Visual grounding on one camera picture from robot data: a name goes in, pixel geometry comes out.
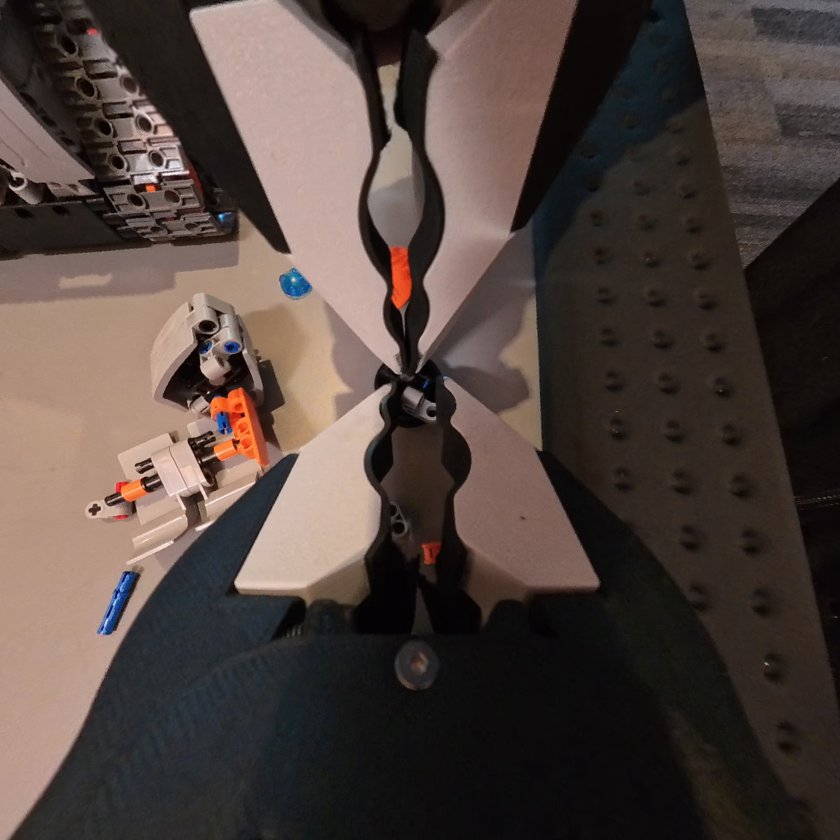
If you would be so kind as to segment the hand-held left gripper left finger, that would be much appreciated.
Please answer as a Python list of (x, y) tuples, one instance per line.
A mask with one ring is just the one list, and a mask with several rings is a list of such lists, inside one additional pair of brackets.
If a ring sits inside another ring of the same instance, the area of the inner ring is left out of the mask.
[(237, 593), (335, 602), (364, 633), (412, 629), (418, 559), (408, 536), (391, 534), (383, 486), (396, 427), (375, 416), (385, 395), (384, 415), (399, 407), (401, 390), (383, 384), (300, 449), (235, 578)]

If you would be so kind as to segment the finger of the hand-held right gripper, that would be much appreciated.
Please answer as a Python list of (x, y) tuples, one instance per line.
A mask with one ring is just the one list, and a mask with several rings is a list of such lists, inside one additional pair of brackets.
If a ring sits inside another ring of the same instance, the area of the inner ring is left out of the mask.
[(412, 33), (395, 115), (419, 211), (402, 371), (425, 362), (512, 237), (578, 2), (466, 2)]
[(190, 23), (296, 267), (371, 352), (419, 367), (392, 303), (390, 247), (421, 215), (411, 144), (381, 66), (409, 2), (223, 2)]

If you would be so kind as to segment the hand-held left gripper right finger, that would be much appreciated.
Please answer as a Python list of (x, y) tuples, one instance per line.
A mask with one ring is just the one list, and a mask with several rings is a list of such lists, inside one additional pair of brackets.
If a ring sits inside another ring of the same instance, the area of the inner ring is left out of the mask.
[(434, 579), (421, 584), (433, 630), (473, 634), (503, 602), (596, 592), (537, 449), (454, 381), (438, 381), (436, 397), (451, 487)]

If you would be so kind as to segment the black toy wheel assembly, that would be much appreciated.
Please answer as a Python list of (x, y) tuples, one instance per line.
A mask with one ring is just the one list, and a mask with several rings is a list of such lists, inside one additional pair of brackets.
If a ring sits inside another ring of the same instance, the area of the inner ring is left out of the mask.
[(393, 427), (418, 428), (437, 422), (437, 383), (442, 372), (433, 360), (426, 360), (415, 373), (411, 381), (400, 387), (401, 402), (399, 407), (387, 415), (382, 412), (387, 404), (385, 395), (376, 404), (375, 416)]

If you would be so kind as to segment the tracked toy robot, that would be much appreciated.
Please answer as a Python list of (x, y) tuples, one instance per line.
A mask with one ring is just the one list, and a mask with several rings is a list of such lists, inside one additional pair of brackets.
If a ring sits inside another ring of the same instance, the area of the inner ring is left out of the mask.
[(233, 237), (89, 2), (2, 2), (2, 258)]

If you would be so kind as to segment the grey orange block assembly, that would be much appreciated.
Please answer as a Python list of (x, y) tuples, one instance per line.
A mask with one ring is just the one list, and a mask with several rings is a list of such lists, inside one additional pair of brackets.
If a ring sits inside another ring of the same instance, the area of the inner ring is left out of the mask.
[(86, 517), (135, 525), (128, 566), (208, 529), (270, 464), (266, 396), (280, 396), (234, 306), (199, 292), (165, 322), (151, 347), (153, 399), (185, 415), (164, 433), (123, 450), (123, 478)]

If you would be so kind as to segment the black dimpled foam pad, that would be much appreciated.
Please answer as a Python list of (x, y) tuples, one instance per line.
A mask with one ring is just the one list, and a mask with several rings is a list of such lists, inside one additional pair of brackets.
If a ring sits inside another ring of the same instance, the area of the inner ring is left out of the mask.
[(606, 629), (677, 752), (703, 838), (835, 838), (834, 694), (684, 2), (624, 62), (533, 219), (543, 447)]

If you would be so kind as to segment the blue long pin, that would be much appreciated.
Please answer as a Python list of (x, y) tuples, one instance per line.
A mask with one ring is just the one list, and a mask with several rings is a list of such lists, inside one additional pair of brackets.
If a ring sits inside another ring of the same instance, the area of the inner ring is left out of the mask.
[(110, 636), (117, 630), (141, 574), (141, 571), (134, 569), (121, 573), (119, 581), (112, 591), (108, 607), (98, 626), (97, 635), (102, 637)]

